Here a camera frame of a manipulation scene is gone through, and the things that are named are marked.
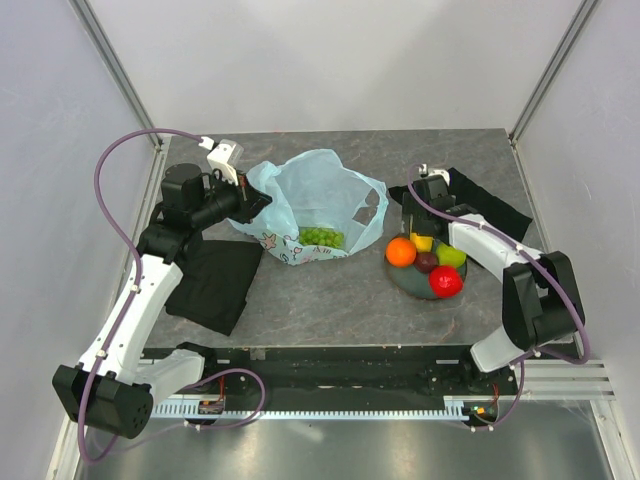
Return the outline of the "yellow mango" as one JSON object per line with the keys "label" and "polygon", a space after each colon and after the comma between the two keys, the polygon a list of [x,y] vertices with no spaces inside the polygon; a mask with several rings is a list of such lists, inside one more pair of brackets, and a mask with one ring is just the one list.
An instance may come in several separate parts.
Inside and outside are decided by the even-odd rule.
{"label": "yellow mango", "polygon": [[411,232],[409,240],[413,243],[418,253],[431,252],[434,245],[434,238],[428,235],[421,235]]}

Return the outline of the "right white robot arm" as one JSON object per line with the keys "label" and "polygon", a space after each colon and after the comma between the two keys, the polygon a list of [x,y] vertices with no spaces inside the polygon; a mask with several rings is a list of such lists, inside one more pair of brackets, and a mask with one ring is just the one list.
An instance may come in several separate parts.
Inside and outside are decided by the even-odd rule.
{"label": "right white robot arm", "polygon": [[430,241],[412,247],[417,254],[444,246],[457,260],[439,259],[427,269],[416,258],[385,259],[385,267],[405,292],[431,300],[458,295],[462,271],[469,260],[491,273],[502,285],[501,324],[469,347],[458,368],[458,381],[467,392],[483,392],[494,371],[537,353],[582,365],[591,349],[585,314],[572,263],[560,251],[544,253],[522,244],[528,218],[507,234],[490,224],[500,217],[497,198],[487,203],[467,201],[456,180],[440,172],[404,186],[392,187],[390,197],[402,207],[399,239],[414,233]]}

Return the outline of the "green grape bunch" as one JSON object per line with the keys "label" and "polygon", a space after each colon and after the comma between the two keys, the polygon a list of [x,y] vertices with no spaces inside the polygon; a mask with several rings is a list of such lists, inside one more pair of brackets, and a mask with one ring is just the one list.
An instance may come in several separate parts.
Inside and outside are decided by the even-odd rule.
{"label": "green grape bunch", "polygon": [[298,241],[303,246],[325,246],[341,249],[344,244],[344,234],[340,231],[324,227],[302,228]]}

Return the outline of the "light blue plastic bag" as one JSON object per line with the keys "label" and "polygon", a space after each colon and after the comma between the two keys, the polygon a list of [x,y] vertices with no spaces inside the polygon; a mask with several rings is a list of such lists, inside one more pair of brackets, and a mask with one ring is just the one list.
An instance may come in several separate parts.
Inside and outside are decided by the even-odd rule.
{"label": "light blue plastic bag", "polygon": [[[331,149],[310,150],[282,165],[264,161],[247,177],[273,201],[251,223],[230,224],[289,266],[354,255],[383,234],[385,183],[344,167]],[[342,232],[343,247],[301,245],[299,233],[307,227]]]}

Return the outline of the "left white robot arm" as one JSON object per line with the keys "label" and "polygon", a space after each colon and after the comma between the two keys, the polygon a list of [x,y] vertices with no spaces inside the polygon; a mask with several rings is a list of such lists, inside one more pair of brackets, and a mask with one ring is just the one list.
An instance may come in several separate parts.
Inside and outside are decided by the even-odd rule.
{"label": "left white robot arm", "polygon": [[249,223],[272,202],[247,176],[227,180],[195,164],[167,170],[161,200],[139,237],[132,271],[102,330],[74,366],[61,365],[53,388],[69,418],[84,426],[133,439],[155,404],[188,384],[208,393],[219,369],[196,348],[176,349],[152,367],[139,368],[159,313],[203,242],[203,230],[231,219]]}

